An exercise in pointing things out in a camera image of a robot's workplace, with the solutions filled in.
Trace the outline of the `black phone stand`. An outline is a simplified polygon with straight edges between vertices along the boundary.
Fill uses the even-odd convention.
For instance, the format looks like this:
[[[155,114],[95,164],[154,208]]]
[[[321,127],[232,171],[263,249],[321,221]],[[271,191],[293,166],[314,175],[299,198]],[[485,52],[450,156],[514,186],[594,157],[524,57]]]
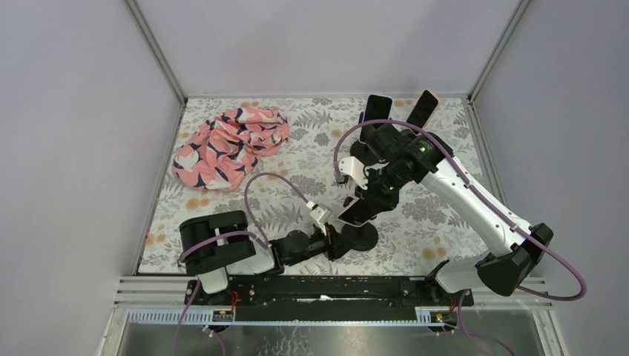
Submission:
[[[378,156],[374,154],[366,144],[366,136],[370,136],[381,124],[366,125],[357,129],[358,139],[352,144],[350,154],[369,167],[380,162]]]
[[[363,251],[368,251],[373,249],[378,244],[378,231],[373,226],[373,224],[368,221],[368,223],[362,225],[362,235],[363,235]]]

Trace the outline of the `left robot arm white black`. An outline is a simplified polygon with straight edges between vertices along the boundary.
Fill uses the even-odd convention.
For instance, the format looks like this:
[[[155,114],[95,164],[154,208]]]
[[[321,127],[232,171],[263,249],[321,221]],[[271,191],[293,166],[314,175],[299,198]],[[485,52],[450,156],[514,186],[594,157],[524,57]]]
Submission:
[[[244,211],[230,211],[186,220],[180,225],[183,251],[178,265],[188,276],[201,281],[202,296],[219,305],[230,295],[228,275],[239,268],[249,274],[282,274],[285,267],[323,255],[335,261],[349,251],[369,251],[378,243],[378,233],[369,223],[344,225],[336,230],[328,222],[330,212],[321,205],[310,209],[314,231],[300,230],[265,241],[248,230]]]

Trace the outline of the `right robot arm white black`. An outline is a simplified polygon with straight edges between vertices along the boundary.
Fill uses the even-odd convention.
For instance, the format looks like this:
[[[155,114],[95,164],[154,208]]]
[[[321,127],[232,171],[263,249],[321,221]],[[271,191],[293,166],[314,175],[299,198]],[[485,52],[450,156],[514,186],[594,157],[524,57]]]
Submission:
[[[432,304],[442,306],[455,292],[487,287],[509,297],[544,256],[553,238],[545,223],[531,225],[509,211],[484,186],[463,170],[451,149],[434,134],[398,131],[383,122],[366,127],[366,144],[383,168],[367,177],[368,197],[388,197],[414,181],[444,200],[487,246],[487,251],[463,260],[448,260],[435,268],[425,286]]]

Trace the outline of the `phone with beige case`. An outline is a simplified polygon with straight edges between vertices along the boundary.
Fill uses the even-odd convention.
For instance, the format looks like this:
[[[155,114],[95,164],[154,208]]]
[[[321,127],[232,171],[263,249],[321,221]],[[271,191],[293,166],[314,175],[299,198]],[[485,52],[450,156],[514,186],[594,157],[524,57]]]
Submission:
[[[406,121],[419,128],[424,128],[440,105],[440,99],[431,90],[426,89],[420,95]]]

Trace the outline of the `phone with purple case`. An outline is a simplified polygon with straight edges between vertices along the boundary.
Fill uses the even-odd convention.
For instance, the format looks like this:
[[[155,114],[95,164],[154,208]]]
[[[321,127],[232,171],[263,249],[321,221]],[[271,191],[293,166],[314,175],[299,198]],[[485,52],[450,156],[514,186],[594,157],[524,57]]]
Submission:
[[[370,94],[365,107],[359,116],[359,123],[371,122],[379,119],[389,119],[393,99],[390,96]],[[367,139],[380,127],[382,123],[365,125],[360,129],[359,142],[366,144]]]

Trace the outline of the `phone with cream case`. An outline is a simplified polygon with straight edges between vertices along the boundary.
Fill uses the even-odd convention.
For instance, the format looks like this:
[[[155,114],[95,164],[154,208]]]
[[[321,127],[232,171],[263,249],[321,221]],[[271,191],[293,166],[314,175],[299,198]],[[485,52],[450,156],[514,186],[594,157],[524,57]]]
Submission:
[[[343,201],[343,210],[338,214],[337,218],[348,225],[361,227],[373,220],[378,213],[368,201],[358,199],[357,197],[347,197]]]

